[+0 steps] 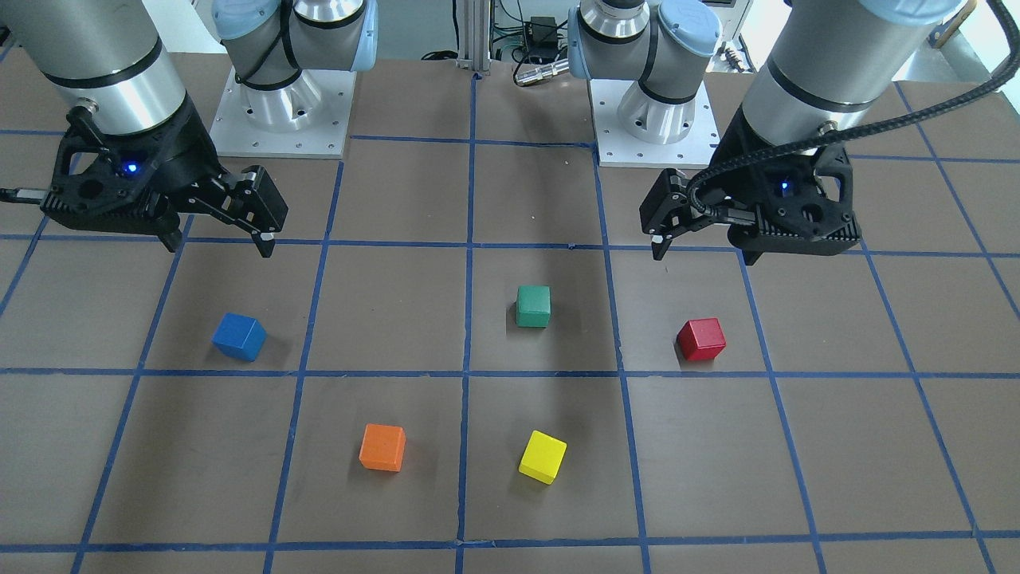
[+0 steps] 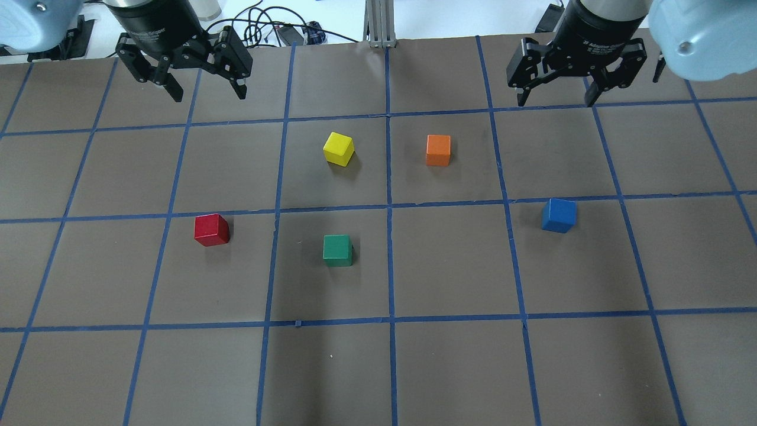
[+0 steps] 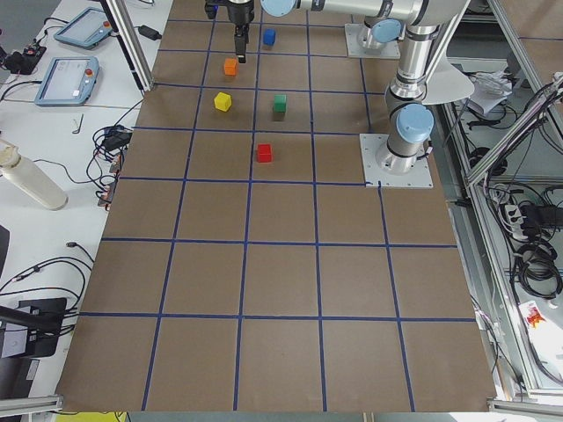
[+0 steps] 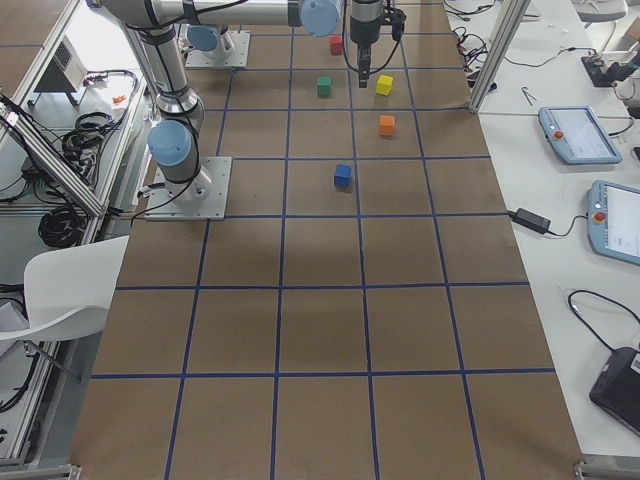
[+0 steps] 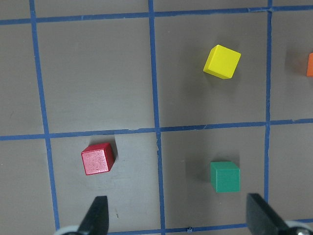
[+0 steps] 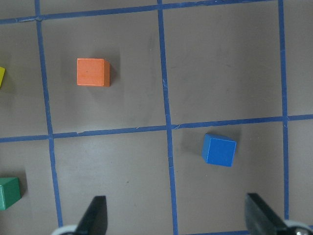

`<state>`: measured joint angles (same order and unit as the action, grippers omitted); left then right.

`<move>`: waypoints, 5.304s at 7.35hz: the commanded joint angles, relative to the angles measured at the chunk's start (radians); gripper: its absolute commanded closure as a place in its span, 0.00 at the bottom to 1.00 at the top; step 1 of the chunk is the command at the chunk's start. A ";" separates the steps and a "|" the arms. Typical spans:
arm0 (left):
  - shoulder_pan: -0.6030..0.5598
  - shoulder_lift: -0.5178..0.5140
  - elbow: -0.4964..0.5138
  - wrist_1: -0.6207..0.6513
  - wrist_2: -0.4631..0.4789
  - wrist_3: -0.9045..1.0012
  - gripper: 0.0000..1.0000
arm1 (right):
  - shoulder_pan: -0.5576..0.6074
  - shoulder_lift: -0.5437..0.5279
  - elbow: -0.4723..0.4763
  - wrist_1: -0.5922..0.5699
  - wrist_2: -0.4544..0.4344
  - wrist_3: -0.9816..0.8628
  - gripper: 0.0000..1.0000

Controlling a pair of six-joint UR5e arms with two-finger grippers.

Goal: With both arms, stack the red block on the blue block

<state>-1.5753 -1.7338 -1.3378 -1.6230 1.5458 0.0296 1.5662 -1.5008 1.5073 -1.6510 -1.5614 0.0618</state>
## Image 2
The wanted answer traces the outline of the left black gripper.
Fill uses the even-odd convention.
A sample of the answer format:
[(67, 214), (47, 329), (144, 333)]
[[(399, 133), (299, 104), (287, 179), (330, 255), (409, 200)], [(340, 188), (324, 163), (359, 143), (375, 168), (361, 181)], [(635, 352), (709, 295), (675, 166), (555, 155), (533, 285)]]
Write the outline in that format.
[[(137, 82), (162, 87), (181, 102), (184, 91), (170, 73), (176, 66), (199, 66), (229, 82), (240, 100), (248, 95), (252, 74), (250, 52), (231, 26), (218, 33), (205, 31), (189, 1), (105, 1), (124, 33), (115, 53)], [(157, 60), (153, 65), (144, 54)]]

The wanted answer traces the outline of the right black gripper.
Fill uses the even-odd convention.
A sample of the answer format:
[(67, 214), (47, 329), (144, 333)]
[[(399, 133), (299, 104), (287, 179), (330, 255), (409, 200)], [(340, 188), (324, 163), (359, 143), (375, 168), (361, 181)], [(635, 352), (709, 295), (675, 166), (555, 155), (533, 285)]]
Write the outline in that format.
[[(532, 89), (568, 69), (591, 69), (584, 102), (592, 107), (603, 92), (630, 86), (647, 60), (644, 40), (631, 40), (648, 14), (647, 1), (567, 1), (562, 8), (549, 43), (522, 38), (509, 60), (507, 84), (516, 89), (519, 107)], [(618, 58), (621, 62), (608, 71), (606, 65)]]

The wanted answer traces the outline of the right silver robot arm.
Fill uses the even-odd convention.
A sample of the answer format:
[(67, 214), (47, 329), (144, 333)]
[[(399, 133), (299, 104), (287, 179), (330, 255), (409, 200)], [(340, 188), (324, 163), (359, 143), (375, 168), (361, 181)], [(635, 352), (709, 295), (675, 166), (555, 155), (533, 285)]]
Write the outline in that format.
[(666, 67), (685, 80), (714, 81), (755, 69), (754, 1), (571, 1), (546, 45), (523, 38), (507, 68), (518, 105), (557, 78), (590, 76), (592, 107), (614, 88), (627, 88), (645, 64), (647, 22), (659, 46), (654, 81)]

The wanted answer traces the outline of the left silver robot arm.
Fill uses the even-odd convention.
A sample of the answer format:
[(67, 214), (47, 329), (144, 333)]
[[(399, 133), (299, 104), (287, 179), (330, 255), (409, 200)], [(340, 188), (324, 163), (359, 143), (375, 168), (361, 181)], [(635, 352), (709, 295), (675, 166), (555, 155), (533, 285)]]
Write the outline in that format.
[[(253, 59), (233, 27), (218, 33), (203, 29), (188, 1), (105, 5), (124, 28), (115, 54), (136, 81), (160, 86), (181, 102), (183, 89), (170, 70), (201, 69), (222, 76), (238, 99), (246, 99)], [(29, 53), (52, 50), (65, 40), (82, 7), (82, 1), (3, 1), (2, 45)]]

